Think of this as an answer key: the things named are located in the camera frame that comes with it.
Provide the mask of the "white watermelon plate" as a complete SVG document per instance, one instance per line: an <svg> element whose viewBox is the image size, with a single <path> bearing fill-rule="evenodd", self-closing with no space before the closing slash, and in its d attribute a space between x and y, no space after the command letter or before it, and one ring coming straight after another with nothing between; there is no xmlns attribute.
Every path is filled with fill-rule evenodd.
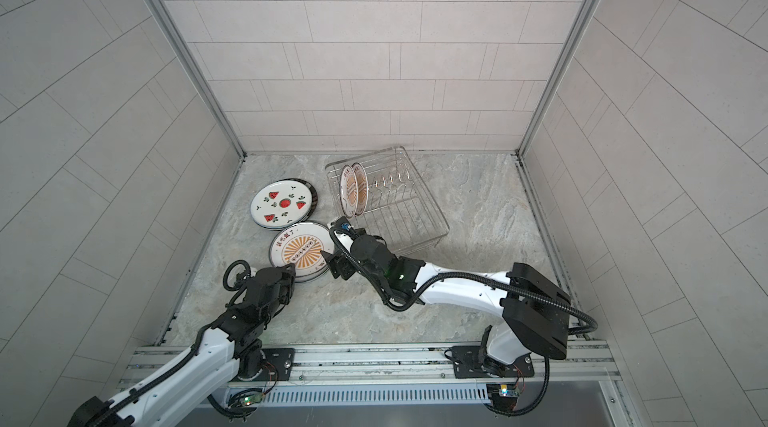
<svg viewBox="0 0 768 427"><path fill-rule="evenodd" d="M309 209L309 190L301 184L273 182L256 193L250 204L252 220L260 227L280 230L295 223Z"/></svg>

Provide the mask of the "dark striped rim plate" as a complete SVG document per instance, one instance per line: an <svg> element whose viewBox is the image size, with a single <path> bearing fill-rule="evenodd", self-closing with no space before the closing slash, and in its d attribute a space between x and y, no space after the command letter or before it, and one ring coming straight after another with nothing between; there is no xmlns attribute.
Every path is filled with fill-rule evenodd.
<svg viewBox="0 0 768 427"><path fill-rule="evenodd" d="M304 187L306 187L310 192L311 202L309 205L309 209L298 219L298 222L306 221L308 220L312 214L315 212L317 205L318 205L318 194L315 187L309 182L304 179L300 178L286 178L286 181L294 182L297 184L301 184Z"/></svg>

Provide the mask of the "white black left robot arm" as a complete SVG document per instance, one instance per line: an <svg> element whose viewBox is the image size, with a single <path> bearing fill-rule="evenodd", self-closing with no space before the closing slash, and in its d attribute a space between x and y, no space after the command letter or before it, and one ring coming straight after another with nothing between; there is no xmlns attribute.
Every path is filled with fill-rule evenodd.
<svg viewBox="0 0 768 427"><path fill-rule="evenodd" d="M189 348L132 388L108 400L85 401L68 424L175 426L234 379L264 374L274 387L287 374L263 352L260 336L289 304L295 278L293 264L242 275L225 312L204 325Z"/></svg>

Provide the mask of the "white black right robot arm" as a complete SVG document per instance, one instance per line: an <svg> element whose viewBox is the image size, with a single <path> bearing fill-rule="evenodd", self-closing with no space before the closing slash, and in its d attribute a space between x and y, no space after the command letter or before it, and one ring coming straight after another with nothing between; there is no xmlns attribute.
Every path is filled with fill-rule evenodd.
<svg viewBox="0 0 768 427"><path fill-rule="evenodd" d="M501 318L483 334L472 362L477 369L507 377L515 362L531 353L567 357L570 298L531 266L516 263L509 272L473 273L398 257L376 236L333 232L331 239L334 248L322 257L332 275L343 280L361 275L393 311L446 304Z"/></svg>

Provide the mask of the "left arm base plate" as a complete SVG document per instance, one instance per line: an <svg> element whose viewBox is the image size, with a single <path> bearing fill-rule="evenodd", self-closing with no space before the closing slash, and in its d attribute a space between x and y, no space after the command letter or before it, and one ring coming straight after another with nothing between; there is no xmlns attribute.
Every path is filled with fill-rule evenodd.
<svg viewBox="0 0 768 427"><path fill-rule="evenodd" d="M290 379L295 350L292 348L256 349L240 360L237 379L242 382L280 382Z"/></svg>

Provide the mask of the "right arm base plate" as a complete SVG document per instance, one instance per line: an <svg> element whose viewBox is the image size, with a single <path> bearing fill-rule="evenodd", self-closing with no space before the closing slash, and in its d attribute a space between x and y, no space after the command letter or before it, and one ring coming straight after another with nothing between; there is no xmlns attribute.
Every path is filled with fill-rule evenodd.
<svg viewBox="0 0 768 427"><path fill-rule="evenodd" d="M470 378L532 378L535 370L528 354L512 364L503 364L490 357L481 357L480 345L457 345L446 349L444 357L451 363L457 379Z"/></svg>

